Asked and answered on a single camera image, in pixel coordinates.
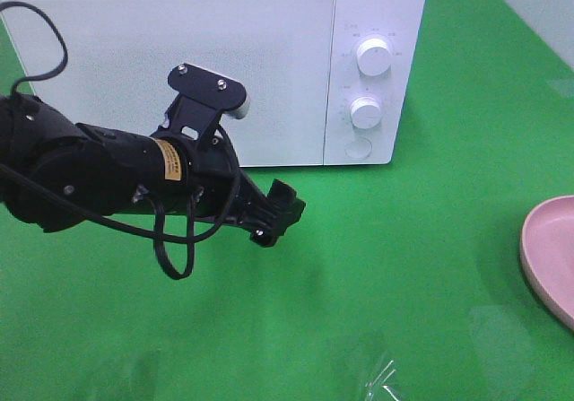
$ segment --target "white microwave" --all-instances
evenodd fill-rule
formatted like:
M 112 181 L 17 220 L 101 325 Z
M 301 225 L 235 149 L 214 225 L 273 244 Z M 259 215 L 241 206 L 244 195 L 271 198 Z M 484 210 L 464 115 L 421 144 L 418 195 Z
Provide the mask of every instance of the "white microwave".
M 69 63 L 34 83 L 74 122 L 148 135 L 189 63 L 243 83 L 248 115 L 222 121 L 243 166 L 391 160 L 424 0 L 23 0 L 62 33 Z M 23 8 L 4 23 L 27 74 L 61 48 Z

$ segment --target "pink plate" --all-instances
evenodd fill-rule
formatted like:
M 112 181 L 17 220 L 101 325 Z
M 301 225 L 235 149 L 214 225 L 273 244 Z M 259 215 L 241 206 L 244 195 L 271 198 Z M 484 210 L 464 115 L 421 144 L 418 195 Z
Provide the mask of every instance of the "pink plate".
M 574 196 L 555 197 L 530 212 L 520 256 L 536 293 L 574 330 Z

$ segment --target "microwave knob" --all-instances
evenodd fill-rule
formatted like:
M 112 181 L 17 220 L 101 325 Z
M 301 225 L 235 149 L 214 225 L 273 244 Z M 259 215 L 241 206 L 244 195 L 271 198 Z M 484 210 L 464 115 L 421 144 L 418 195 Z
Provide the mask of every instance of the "microwave knob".
M 373 98 L 359 98 L 351 104 L 351 121 L 359 129 L 371 129 L 380 122 L 382 117 L 380 104 Z
M 357 65 L 367 76 L 383 74 L 391 66 L 391 47 L 382 38 L 363 41 L 357 48 Z

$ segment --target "green table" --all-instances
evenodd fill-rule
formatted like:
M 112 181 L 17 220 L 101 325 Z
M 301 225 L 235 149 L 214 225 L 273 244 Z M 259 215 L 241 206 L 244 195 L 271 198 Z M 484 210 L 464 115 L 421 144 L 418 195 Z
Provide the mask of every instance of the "green table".
M 392 163 L 249 170 L 291 183 L 301 222 L 271 249 L 224 228 L 184 282 L 148 240 L 3 209 L 0 399 L 354 401 L 390 361 L 400 399 L 572 399 L 574 338 L 518 236 L 574 192 L 573 80 L 501 0 L 427 0 Z

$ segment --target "yellow label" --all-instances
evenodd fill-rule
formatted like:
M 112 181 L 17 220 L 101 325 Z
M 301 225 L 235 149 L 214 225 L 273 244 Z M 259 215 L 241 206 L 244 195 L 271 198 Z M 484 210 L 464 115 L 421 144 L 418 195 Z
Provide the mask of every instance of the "yellow label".
M 176 149 L 167 141 L 162 139 L 152 139 L 160 147 L 161 154 L 163 154 L 165 179 L 181 181 L 181 160 L 179 159 Z

